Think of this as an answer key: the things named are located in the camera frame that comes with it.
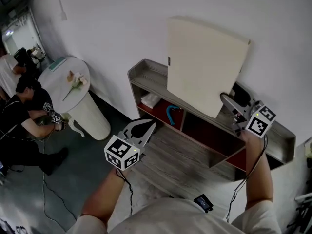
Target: gray shelf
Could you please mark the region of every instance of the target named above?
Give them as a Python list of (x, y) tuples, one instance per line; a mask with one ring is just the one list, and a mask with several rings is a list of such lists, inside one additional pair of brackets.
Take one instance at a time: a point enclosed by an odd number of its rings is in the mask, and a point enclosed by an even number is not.
[[(158, 95), (162, 99), (181, 107), (187, 112), (196, 115), (204, 121), (220, 128), (221, 130), (236, 136), (232, 131), (231, 124), (233, 115), (222, 107), (216, 118), (209, 117), (191, 105), (187, 104), (167, 90), (167, 66), (157, 62), (143, 59), (128, 72), (137, 103), (144, 91)], [(266, 153), (274, 159), (286, 164), (293, 160), (295, 149), (295, 135), (284, 126), (275, 122), (267, 133), (268, 147)]]

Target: white shirt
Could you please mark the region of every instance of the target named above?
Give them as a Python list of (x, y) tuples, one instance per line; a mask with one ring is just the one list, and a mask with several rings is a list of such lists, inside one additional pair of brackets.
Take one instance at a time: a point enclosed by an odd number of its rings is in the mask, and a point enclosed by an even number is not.
[[(106, 234), (102, 221), (85, 215), (78, 218), (68, 234)], [(232, 224), (205, 213), (186, 199), (162, 198), (126, 219), (110, 234), (280, 234), (273, 204), (262, 201)]]
[(17, 64), (18, 62), (12, 55), (5, 55), (0, 58), (0, 86), (9, 97), (16, 93), (15, 89), (21, 76), (13, 73)]

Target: gray floor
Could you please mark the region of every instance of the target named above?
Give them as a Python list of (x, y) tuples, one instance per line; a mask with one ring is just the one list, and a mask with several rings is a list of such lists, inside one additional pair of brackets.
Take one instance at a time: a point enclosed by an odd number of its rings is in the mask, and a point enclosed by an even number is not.
[[(129, 121), (124, 115), (95, 98), (103, 114), (112, 126), (112, 134), (120, 131)], [(111, 169), (105, 161), (103, 148), (108, 140), (96, 141), (88, 134), (86, 138), (66, 129), (53, 133), (46, 143), (46, 152), (52, 153), (67, 146), (70, 154), (56, 172), (46, 177), (48, 185), (64, 198), (66, 205), (78, 216), (86, 197), (100, 184)], [(306, 166), (303, 146), (296, 150), (296, 159), (272, 172), (274, 183), (274, 205), (279, 225), (283, 232), (295, 217), (297, 204), (294, 197), (306, 191), (306, 180), (310, 171)], [(134, 213), (151, 200), (167, 196), (154, 186), (131, 172), (129, 181), (134, 189)], [(229, 202), (229, 192), (238, 182), (229, 182), (216, 188), (218, 199)], [(129, 189), (125, 185), (117, 206), (109, 221), (109, 230), (127, 218), (130, 213)], [(233, 204), (231, 220), (244, 210), (246, 193), (241, 190)], [(46, 190), (46, 212), (69, 229), (75, 222), (66, 211), (61, 200)], [(31, 233), (58, 234), (62, 230), (43, 214), (42, 172), (37, 167), (26, 167), (21, 174), (10, 172), (4, 186), (0, 187), (0, 218), (8, 220), (12, 226), (25, 226)]]

